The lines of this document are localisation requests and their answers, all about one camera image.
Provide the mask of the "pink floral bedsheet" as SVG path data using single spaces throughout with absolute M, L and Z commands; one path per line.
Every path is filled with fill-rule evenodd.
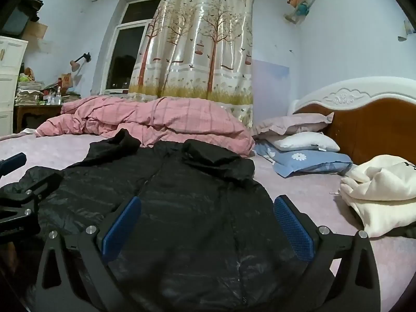
M 36 137 L 25 134 L 1 140 L 0 154 L 7 159 L 25 153 L 27 163 L 1 179 L 6 185 L 19 181 L 28 168 L 44 166 L 62 170 L 82 161 L 92 142 L 102 140 L 90 134 L 65 134 L 55 137 Z M 308 174 L 282 178 L 270 162 L 253 156 L 255 180 L 263 185 L 271 198 L 287 195 L 299 211 L 306 213 L 316 225 L 325 225 L 333 232 L 354 234 L 359 225 L 344 200 L 339 197 L 339 175 Z M 410 284 L 415 274 L 415 240 L 406 237 L 381 237 L 371 240 L 381 287 L 381 309 L 389 311 Z

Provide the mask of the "white pillow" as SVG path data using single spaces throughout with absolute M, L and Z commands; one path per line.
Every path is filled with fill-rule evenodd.
M 291 135 L 269 134 L 263 137 L 280 151 L 317 150 L 339 152 L 341 148 L 321 132 L 299 132 Z

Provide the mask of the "cluttered wooden desk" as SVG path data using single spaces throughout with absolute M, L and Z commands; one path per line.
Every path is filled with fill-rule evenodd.
M 45 85 L 37 81 L 31 68 L 23 68 L 18 77 L 14 99 L 13 133 L 36 129 L 47 119 L 61 114 L 64 103 L 80 99 L 73 87 L 72 74 L 62 74 L 57 81 Z

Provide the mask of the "tree print curtain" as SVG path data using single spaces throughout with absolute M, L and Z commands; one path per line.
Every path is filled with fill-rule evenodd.
M 253 125 L 253 0 L 161 0 L 131 75 L 137 101 L 213 101 Z

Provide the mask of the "mauve pillow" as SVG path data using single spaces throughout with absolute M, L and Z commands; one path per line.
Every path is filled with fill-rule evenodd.
M 319 132 L 334 119 L 334 112 L 329 115 L 320 113 L 297 113 L 266 119 L 251 129 L 252 136 L 274 133 L 277 135 L 291 135 L 300 132 Z

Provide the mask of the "white cabinet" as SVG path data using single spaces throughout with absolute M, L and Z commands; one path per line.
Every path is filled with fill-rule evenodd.
M 1 136 L 13 132 L 14 99 L 19 72 L 28 42 L 1 36 L 0 130 Z

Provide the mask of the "blue flower pillow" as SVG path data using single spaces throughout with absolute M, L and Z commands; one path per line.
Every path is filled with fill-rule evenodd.
M 283 178 L 305 173 L 344 174 L 353 166 L 346 154 L 318 150 L 280 151 L 265 140 L 255 144 L 255 154 L 272 164 Z

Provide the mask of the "pink wall lamp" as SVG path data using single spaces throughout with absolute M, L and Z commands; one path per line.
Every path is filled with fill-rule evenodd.
M 84 53 L 82 56 L 80 56 L 79 58 L 70 61 L 70 66 L 71 66 L 71 71 L 74 73 L 75 71 L 77 71 L 80 68 L 80 62 L 90 62 L 91 61 L 91 55 L 89 52 Z

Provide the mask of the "cream folded garment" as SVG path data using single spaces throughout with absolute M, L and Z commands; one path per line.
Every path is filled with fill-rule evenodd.
M 375 156 L 341 178 L 339 195 L 370 238 L 407 227 L 415 222 L 415 164 L 399 156 Z

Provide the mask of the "white and wood headboard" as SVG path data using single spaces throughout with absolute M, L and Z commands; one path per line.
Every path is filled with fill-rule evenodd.
M 415 163 L 415 92 L 408 78 L 359 77 L 296 99 L 288 113 L 333 113 L 324 134 L 355 164 L 382 154 Z

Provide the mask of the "hanging doll toy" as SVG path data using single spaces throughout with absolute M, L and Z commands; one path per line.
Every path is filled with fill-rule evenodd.
M 285 14 L 284 16 L 284 18 L 290 23 L 296 24 L 297 19 L 305 17 L 309 14 L 310 7 L 305 0 L 287 0 L 286 3 L 293 7 L 292 14 Z

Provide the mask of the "pink plaid duvet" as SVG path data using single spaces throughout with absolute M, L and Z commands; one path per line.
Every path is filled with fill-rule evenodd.
M 162 97 L 138 102 L 114 96 L 91 96 L 62 105 L 60 115 L 41 124 L 38 137 L 95 134 L 113 137 L 125 129 L 144 147 L 159 141 L 196 139 L 247 157 L 255 145 L 248 129 L 213 101 Z

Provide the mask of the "black puffer jacket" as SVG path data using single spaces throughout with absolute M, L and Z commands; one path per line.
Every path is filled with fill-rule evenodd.
M 134 197 L 141 215 L 109 267 L 138 311 L 278 311 L 305 270 L 250 159 L 204 142 L 94 142 L 39 205 L 42 245 L 100 224 Z

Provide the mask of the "dark window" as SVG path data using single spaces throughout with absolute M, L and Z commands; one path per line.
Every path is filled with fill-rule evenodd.
M 139 49 L 161 0 L 128 2 L 115 27 L 106 59 L 102 92 L 128 92 Z

